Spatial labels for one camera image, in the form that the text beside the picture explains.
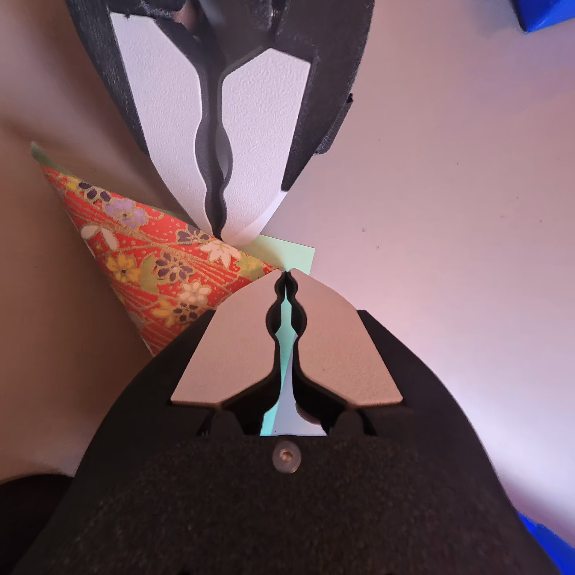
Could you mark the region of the green backed red floral paper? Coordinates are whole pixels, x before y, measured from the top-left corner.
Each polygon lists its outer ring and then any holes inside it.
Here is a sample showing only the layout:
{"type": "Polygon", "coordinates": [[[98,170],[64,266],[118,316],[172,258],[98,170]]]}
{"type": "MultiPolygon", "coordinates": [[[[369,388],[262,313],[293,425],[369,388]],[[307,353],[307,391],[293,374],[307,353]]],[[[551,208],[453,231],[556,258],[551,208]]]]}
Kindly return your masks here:
{"type": "Polygon", "coordinates": [[[183,373],[191,349],[182,333],[204,313],[275,269],[311,269],[313,248],[258,236],[238,250],[172,213],[80,180],[35,144],[31,151],[153,356],[136,377],[143,389],[183,373]]]}

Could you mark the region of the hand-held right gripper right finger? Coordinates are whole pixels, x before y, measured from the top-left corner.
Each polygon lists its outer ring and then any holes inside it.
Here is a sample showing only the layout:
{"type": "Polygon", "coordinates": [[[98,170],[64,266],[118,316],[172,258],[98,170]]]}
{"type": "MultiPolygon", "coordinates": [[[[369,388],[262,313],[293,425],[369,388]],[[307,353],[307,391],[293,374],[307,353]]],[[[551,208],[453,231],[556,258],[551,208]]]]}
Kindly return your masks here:
{"type": "Polygon", "coordinates": [[[344,411],[399,405],[403,397],[356,308],[299,269],[288,272],[296,332],[296,404],[330,430],[344,411]]]}

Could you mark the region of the blue plastic bin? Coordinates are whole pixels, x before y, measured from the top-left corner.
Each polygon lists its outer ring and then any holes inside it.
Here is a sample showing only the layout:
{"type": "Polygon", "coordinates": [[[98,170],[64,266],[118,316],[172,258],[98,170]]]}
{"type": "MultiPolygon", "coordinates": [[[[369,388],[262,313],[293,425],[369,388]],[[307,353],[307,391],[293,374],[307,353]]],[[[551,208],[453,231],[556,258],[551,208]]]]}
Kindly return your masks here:
{"type": "Polygon", "coordinates": [[[574,547],[541,523],[518,513],[529,533],[556,564],[561,574],[574,574],[574,547]]]}
{"type": "Polygon", "coordinates": [[[574,19],[574,1],[511,1],[511,4],[526,33],[574,19]]]}

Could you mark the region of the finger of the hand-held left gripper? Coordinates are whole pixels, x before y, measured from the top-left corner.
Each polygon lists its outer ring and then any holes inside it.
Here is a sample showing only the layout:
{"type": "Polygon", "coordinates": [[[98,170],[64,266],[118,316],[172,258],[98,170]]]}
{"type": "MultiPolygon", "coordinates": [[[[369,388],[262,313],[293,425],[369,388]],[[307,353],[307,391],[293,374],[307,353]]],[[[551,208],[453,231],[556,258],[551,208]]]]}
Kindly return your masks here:
{"type": "Polygon", "coordinates": [[[221,120],[231,146],[221,239],[242,247],[283,201],[285,169],[311,65],[267,49],[227,75],[221,120]]]}
{"type": "Polygon", "coordinates": [[[221,167],[204,48],[182,24],[111,13],[148,155],[203,231],[221,237],[221,167]]]}

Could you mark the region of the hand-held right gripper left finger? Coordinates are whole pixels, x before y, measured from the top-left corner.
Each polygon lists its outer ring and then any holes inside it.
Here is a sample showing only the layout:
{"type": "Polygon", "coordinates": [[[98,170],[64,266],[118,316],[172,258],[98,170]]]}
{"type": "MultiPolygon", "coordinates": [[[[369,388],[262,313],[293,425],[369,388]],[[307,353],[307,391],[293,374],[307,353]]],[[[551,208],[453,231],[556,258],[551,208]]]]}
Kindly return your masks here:
{"type": "Polygon", "coordinates": [[[277,332],[285,278],[274,270],[216,309],[171,396],[175,405],[232,412],[242,429],[261,430],[281,392],[277,332]]]}

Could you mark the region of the black textured pad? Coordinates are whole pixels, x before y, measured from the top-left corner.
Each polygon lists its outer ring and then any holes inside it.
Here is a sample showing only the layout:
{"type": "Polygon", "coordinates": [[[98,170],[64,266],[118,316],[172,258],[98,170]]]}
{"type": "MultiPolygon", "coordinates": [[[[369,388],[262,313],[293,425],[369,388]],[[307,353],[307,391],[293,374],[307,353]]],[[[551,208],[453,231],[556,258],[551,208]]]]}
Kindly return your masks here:
{"type": "Polygon", "coordinates": [[[1,484],[1,574],[10,574],[72,484],[63,474],[24,476],[1,484]]]}

